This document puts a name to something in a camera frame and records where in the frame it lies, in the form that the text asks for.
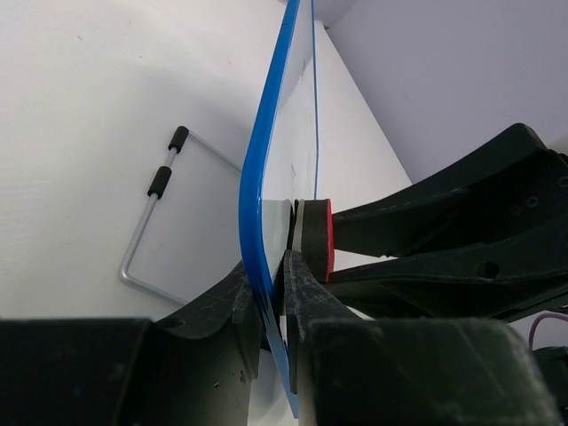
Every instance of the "wall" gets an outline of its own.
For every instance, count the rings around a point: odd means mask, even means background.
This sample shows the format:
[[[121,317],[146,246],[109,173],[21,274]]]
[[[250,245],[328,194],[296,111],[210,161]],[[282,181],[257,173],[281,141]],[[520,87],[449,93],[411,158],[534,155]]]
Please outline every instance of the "wall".
[[[408,176],[513,122],[568,131],[568,2],[360,0],[328,30]]]

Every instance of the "cable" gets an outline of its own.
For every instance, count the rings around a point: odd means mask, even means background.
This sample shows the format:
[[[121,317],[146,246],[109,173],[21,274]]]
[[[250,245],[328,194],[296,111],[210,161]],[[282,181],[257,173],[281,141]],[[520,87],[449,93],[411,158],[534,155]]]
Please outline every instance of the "cable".
[[[539,323],[546,318],[554,318],[568,322],[568,315],[564,315],[562,313],[545,312],[536,317],[531,325],[531,330],[529,331],[529,349],[531,351],[533,350],[534,333],[536,332],[536,327],[539,326]]]

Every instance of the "black rubber grip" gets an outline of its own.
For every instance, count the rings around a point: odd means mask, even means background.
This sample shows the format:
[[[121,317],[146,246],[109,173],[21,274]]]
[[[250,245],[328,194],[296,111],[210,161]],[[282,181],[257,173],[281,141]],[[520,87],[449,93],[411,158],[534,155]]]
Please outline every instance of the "black rubber grip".
[[[156,176],[154,176],[154,180],[148,189],[148,197],[155,193],[158,195],[158,200],[160,200],[163,196],[163,192],[166,190],[166,186],[168,186],[170,176],[171,169],[168,166],[161,166],[158,171],[156,171]]]
[[[174,136],[171,139],[170,144],[168,145],[168,150],[170,150],[171,148],[176,148],[177,153],[179,154],[181,148],[184,147],[184,143],[188,135],[189,135],[189,130],[184,126],[179,126],[176,129],[176,132],[174,133]]]

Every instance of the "white table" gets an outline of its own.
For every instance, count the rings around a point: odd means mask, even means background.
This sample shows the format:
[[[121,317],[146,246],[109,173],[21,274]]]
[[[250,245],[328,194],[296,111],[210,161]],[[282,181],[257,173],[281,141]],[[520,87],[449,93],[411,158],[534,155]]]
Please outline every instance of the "white table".
[[[242,163],[283,10],[271,0],[4,5],[3,318],[159,319],[177,309],[120,283],[118,264],[179,124]],[[320,24],[317,55],[319,196],[337,211],[409,185]],[[228,272],[217,260],[204,271]],[[361,262],[336,256],[338,268]],[[276,377],[263,353],[251,423],[294,424]]]

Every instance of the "purple wire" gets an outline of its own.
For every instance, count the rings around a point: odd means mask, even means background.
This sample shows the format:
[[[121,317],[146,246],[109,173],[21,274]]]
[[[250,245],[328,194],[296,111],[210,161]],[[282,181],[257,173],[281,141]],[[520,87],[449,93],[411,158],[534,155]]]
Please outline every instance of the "purple wire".
[[[545,320],[546,318],[554,318],[557,320],[568,322],[568,315],[563,315],[562,313],[545,312],[539,315],[538,317],[536,317],[531,325],[531,330],[529,331],[529,349],[531,351],[533,350],[534,333],[536,332],[536,327],[539,325],[539,323],[542,320]]]

